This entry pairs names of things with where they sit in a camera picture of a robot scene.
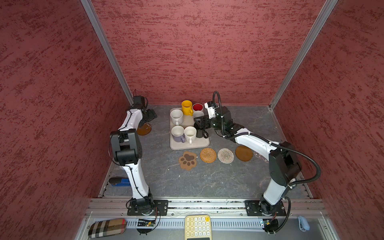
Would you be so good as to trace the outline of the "black mug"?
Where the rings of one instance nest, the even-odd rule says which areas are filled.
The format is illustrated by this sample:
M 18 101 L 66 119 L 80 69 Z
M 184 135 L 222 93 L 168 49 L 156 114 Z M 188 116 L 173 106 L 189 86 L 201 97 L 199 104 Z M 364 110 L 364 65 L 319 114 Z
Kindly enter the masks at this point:
M 209 134 L 208 134 L 207 130 L 199 129 L 199 128 L 196 128 L 196 130 L 197 130 L 196 138 L 198 138 L 198 139 L 201 139 L 201 138 L 208 139 L 209 138 Z

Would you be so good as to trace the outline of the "brown glossy coaster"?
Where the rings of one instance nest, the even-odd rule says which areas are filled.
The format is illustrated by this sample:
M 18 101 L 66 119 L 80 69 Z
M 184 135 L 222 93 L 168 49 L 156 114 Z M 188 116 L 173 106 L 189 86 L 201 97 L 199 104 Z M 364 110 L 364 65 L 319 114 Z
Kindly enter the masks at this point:
M 145 123 L 142 126 L 138 126 L 137 133 L 140 136 L 148 135 L 152 131 L 152 126 L 149 123 Z

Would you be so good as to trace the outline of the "white mug front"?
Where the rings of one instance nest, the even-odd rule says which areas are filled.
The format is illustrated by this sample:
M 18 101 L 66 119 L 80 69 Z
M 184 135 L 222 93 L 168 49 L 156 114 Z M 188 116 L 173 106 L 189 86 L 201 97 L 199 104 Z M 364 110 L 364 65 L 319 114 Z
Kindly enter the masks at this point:
M 196 139 L 197 130 L 195 127 L 189 126 L 184 129 L 186 143 L 192 144 Z

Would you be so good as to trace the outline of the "white braided coaster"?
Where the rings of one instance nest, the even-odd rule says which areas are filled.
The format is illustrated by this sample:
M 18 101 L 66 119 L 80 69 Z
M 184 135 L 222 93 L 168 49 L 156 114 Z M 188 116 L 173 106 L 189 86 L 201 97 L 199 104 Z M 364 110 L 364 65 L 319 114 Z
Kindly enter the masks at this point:
M 220 149 L 218 151 L 218 158 L 224 164 L 230 164 L 234 161 L 234 154 L 227 148 Z

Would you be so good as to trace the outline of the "woven rattan coaster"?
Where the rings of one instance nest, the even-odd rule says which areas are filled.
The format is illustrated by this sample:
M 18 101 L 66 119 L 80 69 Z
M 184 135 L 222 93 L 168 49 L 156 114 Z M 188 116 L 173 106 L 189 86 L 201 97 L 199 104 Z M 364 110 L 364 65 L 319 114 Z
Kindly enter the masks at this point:
M 200 152 L 200 159 L 204 163 L 211 164 L 217 159 L 217 153 L 211 148 L 204 148 Z

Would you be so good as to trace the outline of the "brown wooden coaster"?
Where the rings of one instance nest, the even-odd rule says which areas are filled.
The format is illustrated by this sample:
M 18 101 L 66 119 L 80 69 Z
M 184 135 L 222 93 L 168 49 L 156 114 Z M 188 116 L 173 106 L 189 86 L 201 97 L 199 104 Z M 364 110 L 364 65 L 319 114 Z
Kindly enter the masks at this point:
M 246 146 L 238 146 L 235 150 L 236 157 L 242 162 L 250 161 L 254 154 L 253 151 Z

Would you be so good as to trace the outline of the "lavender mug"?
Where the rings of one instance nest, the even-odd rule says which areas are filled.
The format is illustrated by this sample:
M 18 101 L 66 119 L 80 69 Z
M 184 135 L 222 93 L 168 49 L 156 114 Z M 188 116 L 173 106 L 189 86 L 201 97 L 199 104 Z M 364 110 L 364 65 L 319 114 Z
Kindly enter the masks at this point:
M 182 126 L 175 126 L 171 129 L 172 138 L 176 143 L 184 143 L 186 141 L 184 130 Z

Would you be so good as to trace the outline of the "brown paw coaster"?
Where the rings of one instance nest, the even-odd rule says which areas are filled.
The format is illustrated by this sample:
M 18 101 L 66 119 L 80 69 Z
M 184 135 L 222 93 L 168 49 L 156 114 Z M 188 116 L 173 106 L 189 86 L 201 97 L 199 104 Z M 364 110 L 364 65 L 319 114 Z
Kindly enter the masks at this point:
M 181 169 L 190 171 L 197 166 L 197 154 L 186 151 L 178 160 Z

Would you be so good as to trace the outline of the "pink flower coaster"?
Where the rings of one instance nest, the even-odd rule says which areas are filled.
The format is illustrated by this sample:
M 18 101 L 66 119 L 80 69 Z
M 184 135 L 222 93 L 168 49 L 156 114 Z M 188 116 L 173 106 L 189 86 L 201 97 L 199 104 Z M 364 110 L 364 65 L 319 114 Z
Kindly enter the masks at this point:
M 259 153 L 255 152 L 255 151 L 254 151 L 254 156 L 255 156 L 257 159 L 259 159 L 259 160 L 263 160 L 263 161 L 266 162 L 266 163 L 269 162 L 268 159 L 266 159 L 264 156 L 260 155 Z

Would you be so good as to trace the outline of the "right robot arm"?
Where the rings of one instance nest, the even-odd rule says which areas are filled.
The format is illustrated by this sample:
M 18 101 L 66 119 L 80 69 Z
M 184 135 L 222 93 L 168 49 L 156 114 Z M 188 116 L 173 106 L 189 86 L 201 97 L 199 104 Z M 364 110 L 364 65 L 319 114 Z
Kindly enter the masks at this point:
M 287 192 L 298 184 L 311 183 L 321 176 L 321 168 L 309 156 L 294 150 L 288 142 L 278 143 L 252 133 L 242 125 L 234 123 L 231 113 L 220 103 L 210 101 L 204 104 L 207 114 L 195 120 L 200 129 L 212 128 L 221 132 L 221 137 L 257 152 L 269 162 L 270 183 L 260 198 L 260 212 L 271 216 L 276 211 Z M 302 171 L 298 155 L 306 158 L 316 168 L 313 177 L 297 180 Z

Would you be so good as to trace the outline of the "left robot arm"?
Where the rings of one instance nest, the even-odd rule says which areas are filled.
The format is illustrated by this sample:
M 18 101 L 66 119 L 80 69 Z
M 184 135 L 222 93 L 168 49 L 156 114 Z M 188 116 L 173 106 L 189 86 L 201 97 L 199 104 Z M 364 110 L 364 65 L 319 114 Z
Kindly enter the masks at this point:
M 123 124 L 110 134 L 112 162 L 125 170 L 132 188 L 129 208 L 144 216 L 153 214 L 156 209 L 141 166 L 143 148 L 138 134 L 138 128 L 148 122 L 151 116 L 147 107 L 145 97 L 133 97 L 133 104 L 127 110 Z

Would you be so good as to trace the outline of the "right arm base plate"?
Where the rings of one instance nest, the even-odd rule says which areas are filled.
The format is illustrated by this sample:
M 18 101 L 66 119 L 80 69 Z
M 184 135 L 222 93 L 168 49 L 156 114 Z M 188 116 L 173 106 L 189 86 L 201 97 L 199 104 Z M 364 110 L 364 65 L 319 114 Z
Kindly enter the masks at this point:
M 282 201 L 276 205 L 270 205 L 267 201 L 246 200 L 245 209 L 247 216 L 282 217 L 287 215 Z

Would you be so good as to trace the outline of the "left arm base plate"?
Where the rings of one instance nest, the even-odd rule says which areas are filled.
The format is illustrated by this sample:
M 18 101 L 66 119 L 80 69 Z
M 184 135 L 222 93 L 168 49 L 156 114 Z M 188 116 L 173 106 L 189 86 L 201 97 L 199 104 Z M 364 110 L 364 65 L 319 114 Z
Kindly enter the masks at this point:
M 131 200 L 126 204 L 128 216 L 166 216 L 168 211 L 168 200 L 153 200 L 148 203 L 146 200 Z

